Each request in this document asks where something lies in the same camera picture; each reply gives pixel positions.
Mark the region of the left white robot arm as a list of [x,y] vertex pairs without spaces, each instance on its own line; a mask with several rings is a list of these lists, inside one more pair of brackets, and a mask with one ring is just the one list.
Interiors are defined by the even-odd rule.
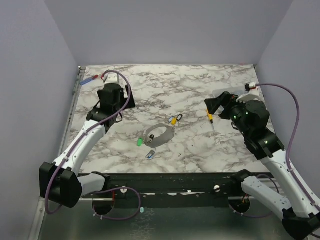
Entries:
[[98,103],[87,114],[86,121],[71,145],[52,163],[39,168],[40,196],[46,202],[73,208],[82,196],[95,193],[106,197],[111,190],[109,178],[99,172],[79,176],[80,169],[98,141],[106,135],[125,109],[134,108],[131,87],[107,83],[97,92]]

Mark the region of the large grey metal keyring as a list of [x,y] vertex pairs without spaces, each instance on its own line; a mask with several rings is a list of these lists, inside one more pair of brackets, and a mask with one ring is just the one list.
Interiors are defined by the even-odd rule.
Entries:
[[[166,130],[161,135],[155,136],[153,139],[151,139],[150,138],[151,132],[158,128],[166,128]],[[171,141],[174,138],[174,136],[175,136],[175,129],[172,126],[159,123],[148,128],[144,132],[142,139],[146,146],[150,148],[157,148]]]

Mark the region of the yellow key tag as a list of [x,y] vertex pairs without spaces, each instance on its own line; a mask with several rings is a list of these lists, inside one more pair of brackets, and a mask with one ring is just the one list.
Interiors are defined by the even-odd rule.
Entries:
[[175,126],[176,123],[177,123],[177,118],[176,118],[176,117],[173,117],[172,120],[171,120],[171,122],[170,122],[170,124],[173,125],[173,126]]

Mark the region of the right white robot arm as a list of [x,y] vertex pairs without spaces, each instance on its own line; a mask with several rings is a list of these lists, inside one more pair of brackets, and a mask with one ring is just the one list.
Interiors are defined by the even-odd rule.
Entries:
[[246,193],[271,210],[295,240],[303,240],[320,228],[320,199],[294,168],[288,150],[267,128],[270,113],[262,101],[240,101],[227,91],[205,99],[208,113],[230,120],[242,134],[247,149],[269,170],[284,192],[281,195],[260,182],[247,170],[233,175],[229,189],[240,196]]

